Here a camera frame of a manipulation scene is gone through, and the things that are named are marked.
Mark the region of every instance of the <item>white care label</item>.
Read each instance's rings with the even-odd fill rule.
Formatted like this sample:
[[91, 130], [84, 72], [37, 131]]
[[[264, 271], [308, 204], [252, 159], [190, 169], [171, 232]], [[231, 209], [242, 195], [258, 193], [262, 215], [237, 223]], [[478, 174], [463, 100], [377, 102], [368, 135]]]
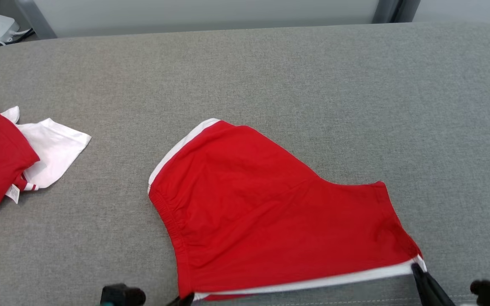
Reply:
[[10, 185], [5, 195], [10, 197], [14, 201], [14, 203], [18, 204], [18, 196], [20, 195], [20, 189], [14, 186], [14, 184], [12, 184]]

